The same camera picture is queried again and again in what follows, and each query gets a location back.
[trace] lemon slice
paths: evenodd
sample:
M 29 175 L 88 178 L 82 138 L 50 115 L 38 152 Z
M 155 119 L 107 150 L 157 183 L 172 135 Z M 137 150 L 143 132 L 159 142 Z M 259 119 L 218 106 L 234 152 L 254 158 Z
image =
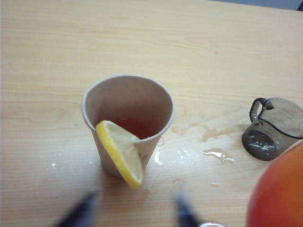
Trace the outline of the lemon slice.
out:
M 101 121 L 96 129 L 104 149 L 121 176 L 131 188 L 139 187 L 143 181 L 143 171 L 138 149 L 133 143 L 139 138 L 111 121 Z

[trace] wood grain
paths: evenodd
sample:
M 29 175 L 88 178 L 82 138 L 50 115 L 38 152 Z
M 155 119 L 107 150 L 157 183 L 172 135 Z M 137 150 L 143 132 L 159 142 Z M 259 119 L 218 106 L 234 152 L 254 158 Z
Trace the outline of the wood grain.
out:
M 268 162 L 246 153 L 241 134 L 256 97 L 303 106 L 301 12 L 206 0 L 3 0 L 1 9 L 2 226 L 51 226 L 98 190 L 96 226 L 170 227 L 180 184 L 202 217 L 244 226 Z M 104 173 L 80 112 L 92 83 L 124 73 L 163 84 L 177 111 L 135 191 Z M 234 163 L 202 153 L 212 149 Z

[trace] cup rim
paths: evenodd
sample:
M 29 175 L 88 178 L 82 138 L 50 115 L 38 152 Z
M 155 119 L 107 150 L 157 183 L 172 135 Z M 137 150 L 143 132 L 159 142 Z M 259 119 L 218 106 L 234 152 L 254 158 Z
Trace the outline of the cup rim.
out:
M 169 120 L 167 121 L 166 125 L 156 134 L 150 136 L 150 137 L 147 137 L 145 139 L 142 139 L 142 140 L 137 140 L 137 141 L 134 141 L 134 143 L 140 143 L 140 142 L 146 142 L 146 141 L 150 141 L 160 135 L 162 135 L 168 128 L 169 126 L 171 125 L 173 119 L 174 119 L 174 116 L 175 116 L 175 108 L 174 108 L 174 101 L 172 99 L 172 96 L 170 95 L 170 93 L 168 92 L 168 90 L 161 84 L 159 84 L 157 81 L 151 79 L 151 78 L 148 78 L 148 77 L 143 77 L 143 76 L 139 76 L 139 75 L 132 75 L 132 74 L 119 74 L 119 75 L 114 75 L 114 76 L 109 76 L 109 77 L 105 77 L 97 82 L 95 82 L 94 84 L 92 84 L 84 93 L 83 97 L 82 97 L 82 102 L 81 102 L 81 112 L 82 112 L 82 116 L 84 118 L 84 121 L 85 123 L 87 124 L 87 126 L 94 132 L 96 132 L 96 128 L 93 127 L 93 125 L 90 123 L 89 121 L 89 118 L 87 117 L 87 114 L 86 114 L 86 109 L 85 109 L 85 103 L 86 103 L 86 98 L 88 96 L 88 93 L 94 89 L 97 85 L 99 85 L 100 83 L 103 83 L 107 80 L 111 80 L 111 79 L 114 79 L 114 78 L 120 78 L 120 77 L 135 77 L 135 78 L 143 78 L 143 79 L 146 79 L 146 80 L 149 80 L 153 83 L 155 83 L 157 86 L 161 87 L 165 93 L 168 95 L 168 97 L 170 98 L 170 101 L 171 101 L 171 105 L 172 105 L 172 109 L 171 109 L 171 114 L 170 114 L 170 117 L 169 117 Z

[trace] red apple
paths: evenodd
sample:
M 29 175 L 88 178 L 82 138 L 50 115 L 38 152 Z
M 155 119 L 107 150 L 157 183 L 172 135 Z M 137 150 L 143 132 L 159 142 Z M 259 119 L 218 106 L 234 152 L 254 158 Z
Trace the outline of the red apple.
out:
M 278 157 L 250 198 L 247 227 L 303 227 L 303 143 Z

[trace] blurry black object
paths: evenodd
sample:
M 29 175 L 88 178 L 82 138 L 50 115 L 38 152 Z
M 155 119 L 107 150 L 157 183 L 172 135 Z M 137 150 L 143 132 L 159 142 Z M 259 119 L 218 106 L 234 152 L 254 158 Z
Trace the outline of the blurry black object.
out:
M 91 227 L 97 206 L 97 193 L 90 192 L 55 227 Z
M 299 5 L 297 11 L 303 11 L 303 1 L 302 1 L 301 4 Z
M 301 0 L 216 0 L 231 3 L 302 11 Z
M 227 227 L 218 222 L 213 221 L 197 221 L 183 191 L 176 194 L 177 218 L 179 227 Z
M 194 213 L 189 207 L 184 192 L 177 192 L 176 196 L 177 217 L 179 227 L 198 227 L 199 222 L 196 221 Z

